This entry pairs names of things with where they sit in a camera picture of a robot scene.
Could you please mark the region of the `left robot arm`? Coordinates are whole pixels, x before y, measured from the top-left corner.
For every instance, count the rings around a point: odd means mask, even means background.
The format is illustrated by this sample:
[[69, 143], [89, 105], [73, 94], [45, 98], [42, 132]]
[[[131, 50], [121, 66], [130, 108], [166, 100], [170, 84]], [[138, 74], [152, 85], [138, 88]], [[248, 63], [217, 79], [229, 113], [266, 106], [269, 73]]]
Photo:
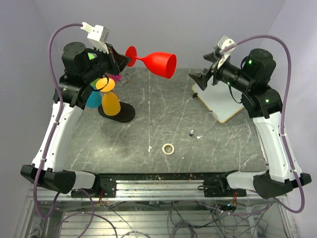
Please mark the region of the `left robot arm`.
[[131, 62], [130, 57], [117, 53], [111, 44], [106, 46], [107, 52], [87, 49], [81, 42], [64, 47], [64, 75], [54, 93], [47, 132], [32, 163], [23, 165], [20, 171], [33, 185], [63, 194], [82, 188], [90, 197], [100, 193], [98, 174], [68, 171], [64, 164], [71, 135], [93, 91], [91, 83], [107, 74], [120, 74]]

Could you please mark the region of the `clear plastic cup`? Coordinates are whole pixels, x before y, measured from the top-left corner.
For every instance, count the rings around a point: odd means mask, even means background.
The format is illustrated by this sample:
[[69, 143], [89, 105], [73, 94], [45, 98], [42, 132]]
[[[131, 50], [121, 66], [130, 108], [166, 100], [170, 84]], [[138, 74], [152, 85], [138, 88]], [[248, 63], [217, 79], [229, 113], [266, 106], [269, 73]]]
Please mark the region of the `clear plastic cup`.
[[218, 116], [215, 112], [210, 111], [206, 113], [205, 119], [204, 119], [204, 130], [205, 131], [210, 130], [217, 121], [218, 121]]

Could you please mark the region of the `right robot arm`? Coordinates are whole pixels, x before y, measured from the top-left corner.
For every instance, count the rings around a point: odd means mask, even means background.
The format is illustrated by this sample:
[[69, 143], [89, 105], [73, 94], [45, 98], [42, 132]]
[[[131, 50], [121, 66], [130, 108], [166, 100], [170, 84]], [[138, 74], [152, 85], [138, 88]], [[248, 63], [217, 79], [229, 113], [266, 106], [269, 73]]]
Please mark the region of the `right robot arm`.
[[264, 157], [268, 162], [265, 172], [230, 171], [221, 173], [213, 188], [224, 196], [236, 189], [255, 191], [262, 198], [273, 198], [311, 183], [312, 178], [299, 168], [295, 159], [289, 159], [290, 148], [284, 145], [285, 127], [281, 125], [282, 99], [268, 83], [275, 70], [273, 55], [264, 49], [253, 49], [243, 58], [238, 68], [226, 59], [221, 63], [220, 50], [204, 55], [212, 63], [201, 73], [189, 74], [200, 89], [205, 90], [209, 79], [212, 84], [223, 82], [241, 92], [241, 104], [252, 119]]

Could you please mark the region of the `pink plastic wine glass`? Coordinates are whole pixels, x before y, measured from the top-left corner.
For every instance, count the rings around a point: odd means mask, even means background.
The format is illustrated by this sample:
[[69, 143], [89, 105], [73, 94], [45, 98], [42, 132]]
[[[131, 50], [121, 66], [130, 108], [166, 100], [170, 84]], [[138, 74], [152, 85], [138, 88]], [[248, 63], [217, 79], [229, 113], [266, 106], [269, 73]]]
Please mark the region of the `pink plastic wine glass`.
[[121, 78], [122, 78], [121, 75], [112, 75], [112, 74], [110, 74], [109, 77], [112, 78], [115, 82], [117, 82], [117, 81], [120, 82]]

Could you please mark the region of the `red plastic wine glass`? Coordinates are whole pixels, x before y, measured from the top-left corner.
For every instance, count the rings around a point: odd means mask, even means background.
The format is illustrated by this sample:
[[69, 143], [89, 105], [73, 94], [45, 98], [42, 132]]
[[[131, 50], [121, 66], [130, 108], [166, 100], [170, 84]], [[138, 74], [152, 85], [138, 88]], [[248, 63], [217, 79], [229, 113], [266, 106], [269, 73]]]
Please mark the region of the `red plastic wine glass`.
[[170, 79], [176, 70], [177, 56], [166, 52], [154, 52], [146, 57], [137, 56], [137, 50], [134, 46], [130, 46], [125, 55], [131, 59], [128, 64], [132, 67], [137, 60], [140, 60], [145, 67], [153, 74]]

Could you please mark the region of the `orange plastic wine glass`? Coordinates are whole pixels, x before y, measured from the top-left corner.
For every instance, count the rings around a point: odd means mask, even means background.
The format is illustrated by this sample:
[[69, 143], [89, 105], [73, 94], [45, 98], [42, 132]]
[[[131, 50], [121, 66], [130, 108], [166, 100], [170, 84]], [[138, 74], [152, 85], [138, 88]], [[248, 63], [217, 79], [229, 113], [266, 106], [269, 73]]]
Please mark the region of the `orange plastic wine glass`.
[[104, 77], [96, 83], [96, 89], [103, 93], [102, 108], [107, 116], [115, 116], [120, 110], [120, 101], [114, 92], [115, 81], [112, 78]]

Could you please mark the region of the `green plastic wine glass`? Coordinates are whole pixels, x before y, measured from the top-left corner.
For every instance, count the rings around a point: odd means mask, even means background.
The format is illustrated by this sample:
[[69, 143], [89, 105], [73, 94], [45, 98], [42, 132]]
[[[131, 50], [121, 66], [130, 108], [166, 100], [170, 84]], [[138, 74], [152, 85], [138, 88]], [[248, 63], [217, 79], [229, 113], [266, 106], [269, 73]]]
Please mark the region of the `green plastic wine glass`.
[[98, 60], [98, 56], [95, 53], [88, 53], [89, 60]]

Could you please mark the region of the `blue plastic wine glass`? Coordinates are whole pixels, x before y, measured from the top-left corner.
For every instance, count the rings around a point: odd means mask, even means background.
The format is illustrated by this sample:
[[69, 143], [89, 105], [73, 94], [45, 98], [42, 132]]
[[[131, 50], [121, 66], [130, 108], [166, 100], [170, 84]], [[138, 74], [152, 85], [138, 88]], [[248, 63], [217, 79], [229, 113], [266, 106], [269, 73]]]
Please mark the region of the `blue plastic wine glass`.
[[96, 89], [95, 85], [92, 85], [92, 88], [93, 88], [93, 90], [92, 90], [92, 92], [91, 92], [91, 94], [86, 102], [86, 107], [94, 109], [94, 108], [97, 108], [101, 105], [102, 96], [101, 96], [100, 91], [98, 91]]

